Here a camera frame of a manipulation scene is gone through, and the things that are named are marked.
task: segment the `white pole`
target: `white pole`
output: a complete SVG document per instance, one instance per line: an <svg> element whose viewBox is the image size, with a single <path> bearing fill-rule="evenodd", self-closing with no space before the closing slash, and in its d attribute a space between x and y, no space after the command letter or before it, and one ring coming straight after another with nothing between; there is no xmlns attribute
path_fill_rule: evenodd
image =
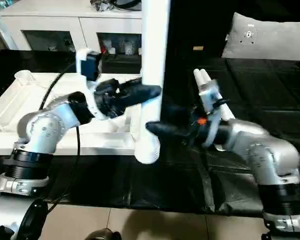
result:
<svg viewBox="0 0 300 240"><path fill-rule="evenodd" d="M170 17L170 0L142 0L142 83L163 88L166 49ZM141 105L139 138L135 144L135 157L143 164L152 164L160 154L157 136L145 124L159 121L162 94Z"/></svg>

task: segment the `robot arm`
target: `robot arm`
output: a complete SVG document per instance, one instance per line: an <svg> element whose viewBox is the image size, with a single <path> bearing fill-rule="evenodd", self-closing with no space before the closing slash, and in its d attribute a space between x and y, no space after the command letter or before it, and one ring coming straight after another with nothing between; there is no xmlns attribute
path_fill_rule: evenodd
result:
<svg viewBox="0 0 300 240"><path fill-rule="evenodd" d="M148 122L146 127L162 137L182 137L204 147L222 145L246 160L258 184L263 204L263 218L268 234L265 240L300 239L299 153L289 142L271 136L261 126L239 119L221 120L215 80L199 85L204 111L192 110L188 123L180 128L171 122Z"/></svg>
<svg viewBox="0 0 300 240"><path fill-rule="evenodd" d="M18 123L6 171L0 175L0 240L37 240L47 216L47 203L38 198L49 182L48 169L58 142L74 127L92 118L106 120L126 107L157 97L161 88L142 85L141 78L123 84L98 82L101 55L89 49L76 54L80 91L61 96Z"/></svg>

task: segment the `black tablecloth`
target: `black tablecloth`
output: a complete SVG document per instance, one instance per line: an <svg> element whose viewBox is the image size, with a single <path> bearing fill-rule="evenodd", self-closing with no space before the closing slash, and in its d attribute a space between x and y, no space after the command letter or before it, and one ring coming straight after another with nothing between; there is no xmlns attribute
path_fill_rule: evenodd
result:
<svg viewBox="0 0 300 240"><path fill-rule="evenodd" d="M0 95L19 70L60 72L73 60L71 53L2 51ZM126 64L120 59L115 68L111 66L106 72L136 73L140 69L135 62ZM190 62L168 63L164 103L198 103L194 68L205 68L218 80L221 94L230 100L228 105L237 118L262 125L300 152L300 62L194 56ZM48 200L60 196L74 162L75 156L53 158ZM151 165L137 162L134 156L82 156L71 191L62 202L238 216L260 216L262 210L257 185L245 161L232 153L187 149L172 141L161 142L160 158Z"/></svg>

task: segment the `white plastic tray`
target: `white plastic tray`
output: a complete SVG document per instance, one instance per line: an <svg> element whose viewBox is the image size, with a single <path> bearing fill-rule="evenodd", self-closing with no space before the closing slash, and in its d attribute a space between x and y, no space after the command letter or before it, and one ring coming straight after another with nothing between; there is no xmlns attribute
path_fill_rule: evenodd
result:
<svg viewBox="0 0 300 240"><path fill-rule="evenodd" d="M17 124L25 114L39 109L50 83L58 73L17 72L14 82L0 97L0 155L9 155L18 139ZM47 103L56 97L80 90L77 73L66 73L51 91ZM120 83L139 77L138 74L107 74L100 81L112 78ZM128 107L123 116L99 121L93 119L80 129L82 155L134 155L134 137L138 134L140 105ZM75 129L70 129L58 143L55 155L76 155Z"/></svg>

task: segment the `black cable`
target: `black cable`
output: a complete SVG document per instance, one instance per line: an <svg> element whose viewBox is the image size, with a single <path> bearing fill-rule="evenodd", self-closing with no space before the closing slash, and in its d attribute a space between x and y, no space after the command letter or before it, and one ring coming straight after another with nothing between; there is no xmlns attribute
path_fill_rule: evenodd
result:
<svg viewBox="0 0 300 240"><path fill-rule="evenodd" d="M70 176L70 180L68 181L68 184L66 186L66 188L64 189L62 195L60 197L58 197L53 205L49 208L48 210L48 214L52 212L53 209L55 209L55 207L60 203L60 201L67 195L67 192L72 184L72 181L74 179L74 176L75 176L75 170L78 166L78 163L79 163L79 160L80 160L80 149L81 149L81 143L80 143L80 132L79 132L79 127L76 126L75 127L75 130L76 130L76 140L77 140L77 152L76 152L76 159L75 159L75 162L74 162L74 165L72 167L72 170L71 170L71 176Z"/></svg>
<svg viewBox="0 0 300 240"><path fill-rule="evenodd" d="M51 85L49 86L48 90L46 91L43 99L42 99L42 102L41 102L41 105L40 105L40 108L39 110L42 110L45 106L45 103L47 101L47 98L52 90L52 88L57 84L57 82L59 81L59 79L72 67L74 66L76 63L73 62L71 63L70 65L68 65L64 71L62 71L54 80L53 82L51 83ZM55 207L59 204L59 202L67 195L67 192L72 184L72 181L73 181L73 178L74 178L74 175L75 175L75 170L78 166L78 162L80 160L80 150L81 150L81 143L80 143L80 132L79 132L79 127L76 126L75 127L75 130L76 130L76 140L77 140L77 152L76 152L76 159L75 159L75 162L74 162L74 165L72 167L72 170L71 170L71 176L70 176L70 180L68 181L67 183L67 186L66 188L64 189L62 195L60 197L58 197L56 200L54 200L53 202L53 205L49 208L48 210L48 213L51 213L53 209L55 209Z"/></svg>
<svg viewBox="0 0 300 240"><path fill-rule="evenodd" d="M133 8L136 5L138 5L139 3L141 3L141 0L132 0L130 2L124 3L124 4L117 4L117 0L111 0L110 2L112 5L114 5L116 8L118 9L129 9L129 8Z"/></svg>
<svg viewBox="0 0 300 240"><path fill-rule="evenodd" d="M44 95L44 97L43 97L43 99L42 99L42 102L41 102L41 105L40 105L40 107L39 107L39 110L42 110L43 108L44 108L44 106L45 106L45 103L46 103L46 101L47 101L47 98L48 98L48 96L49 96L49 94L50 94L50 92L51 92L51 90L52 90L52 88L56 85L56 83L59 81L59 79L72 67L72 66L74 66L76 63L75 62L73 62L73 63L71 63L70 65L68 65L66 68L65 68L65 70L63 71L63 72L61 72L56 78L55 78L55 80L53 80L53 82L51 83L51 85L49 86L49 88L48 88L48 90L46 91L46 93L45 93L45 95Z"/></svg>

